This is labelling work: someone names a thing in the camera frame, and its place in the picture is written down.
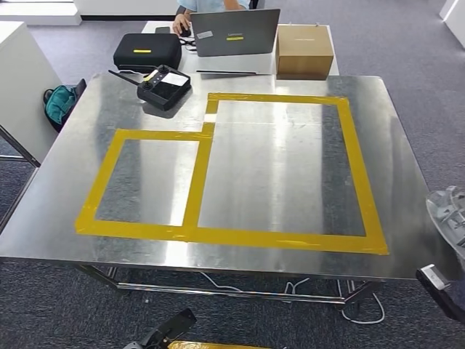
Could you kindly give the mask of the person's hand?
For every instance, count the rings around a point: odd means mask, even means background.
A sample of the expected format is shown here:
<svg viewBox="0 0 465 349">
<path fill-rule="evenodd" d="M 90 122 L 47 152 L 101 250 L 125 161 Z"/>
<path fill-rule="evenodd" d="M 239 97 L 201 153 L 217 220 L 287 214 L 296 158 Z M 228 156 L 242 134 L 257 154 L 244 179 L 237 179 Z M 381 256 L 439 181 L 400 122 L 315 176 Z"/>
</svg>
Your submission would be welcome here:
<svg viewBox="0 0 465 349">
<path fill-rule="evenodd" d="M 177 14 L 173 25 L 173 31 L 180 37 L 186 37 L 190 35 L 190 13 L 185 12 Z"/>
</svg>

